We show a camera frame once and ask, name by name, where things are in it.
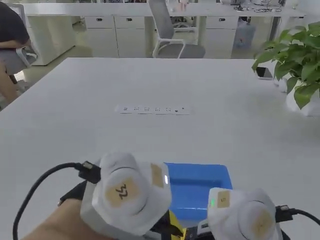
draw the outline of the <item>white flower pot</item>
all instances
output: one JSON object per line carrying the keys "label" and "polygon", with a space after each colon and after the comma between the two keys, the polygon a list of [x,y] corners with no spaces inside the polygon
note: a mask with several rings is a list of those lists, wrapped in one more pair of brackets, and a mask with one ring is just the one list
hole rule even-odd
{"label": "white flower pot", "polygon": [[273,78],[273,84],[279,86],[279,80],[276,77]]}
{"label": "white flower pot", "polygon": [[299,108],[299,106],[296,103],[294,94],[295,94],[295,88],[298,86],[304,85],[301,81],[297,81],[294,88],[291,90],[291,92],[286,96],[286,105],[287,107],[297,113],[302,113],[305,116],[320,116],[320,95],[319,95],[319,89],[315,91],[315,93],[311,96],[310,102],[305,105],[302,109]]}
{"label": "white flower pot", "polygon": [[279,83],[278,86],[279,86],[280,92],[282,92],[282,93],[287,92],[287,89],[288,89],[287,82],[288,82],[288,79],[286,77],[283,77],[278,81],[278,83]]}

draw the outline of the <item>white robotic gripper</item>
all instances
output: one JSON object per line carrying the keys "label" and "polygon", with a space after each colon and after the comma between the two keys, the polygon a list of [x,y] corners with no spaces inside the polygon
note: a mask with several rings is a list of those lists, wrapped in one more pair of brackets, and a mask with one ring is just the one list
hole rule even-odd
{"label": "white robotic gripper", "polygon": [[282,240],[275,214],[276,206],[262,189],[209,192],[207,225],[216,240]]}
{"label": "white robotic gripper", "polygon": [[107,154],[100,161],[92,206],[106,224],[142,236],[168,211],[171,189],[164,163],[137,162],[129,153]]}

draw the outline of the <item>black phone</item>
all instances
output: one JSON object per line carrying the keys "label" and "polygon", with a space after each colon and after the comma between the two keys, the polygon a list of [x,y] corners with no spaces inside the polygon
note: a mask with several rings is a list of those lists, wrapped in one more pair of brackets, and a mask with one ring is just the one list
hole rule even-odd
{"label": "black phone", "polygon": [[265,80],[272,80],[273,79],[271,72],[266,67],[258,66],[255,71],[260,79],[265,79]]}

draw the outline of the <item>power strip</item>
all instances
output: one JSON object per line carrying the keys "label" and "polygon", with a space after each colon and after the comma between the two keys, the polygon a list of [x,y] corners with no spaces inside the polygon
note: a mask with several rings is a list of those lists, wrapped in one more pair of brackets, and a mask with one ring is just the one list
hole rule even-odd
{"label": "power strip", "polygon": [[147,106],[147,105],[117,105],[115,112],[120,114],[154,114],[154,115],[190,115],[186,106]]}

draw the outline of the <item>gray chair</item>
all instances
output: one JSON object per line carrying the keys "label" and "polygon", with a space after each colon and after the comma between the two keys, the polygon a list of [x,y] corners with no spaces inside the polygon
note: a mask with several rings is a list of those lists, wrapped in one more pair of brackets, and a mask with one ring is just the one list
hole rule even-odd
{"label": "gray chair", "polygon": [[[13,11],[15,11],[20,18],[22,19],[24,25],[26,25],[26,15],[25,15],[25,9],[22,4],[18,3],[6,3]],[[22,71],[23,69],[30,68],[31,65],[37,60],[38,54],[35,48],[32,46],[32,43],[30,46],[24,46],[21,48],[16,49],[16,54],[19,56],[21,61],[24,64],[24,68],[20,69]],[[14,84],[17,84],[17,80],[14,75],[10,76],[10,79]],[[27,84],[25,82],[20,83],[18,82],[19,91],[25,92]]]}
{"label": "gray chair", "polygon": [[175,32],[197,32],[196,27],[174,28],[166,0],[149,0],[155,27],[157,43],[152,56],[161,59],[202,59],[206,50],[203,46],[188,44],[184,39],[174,39]]}

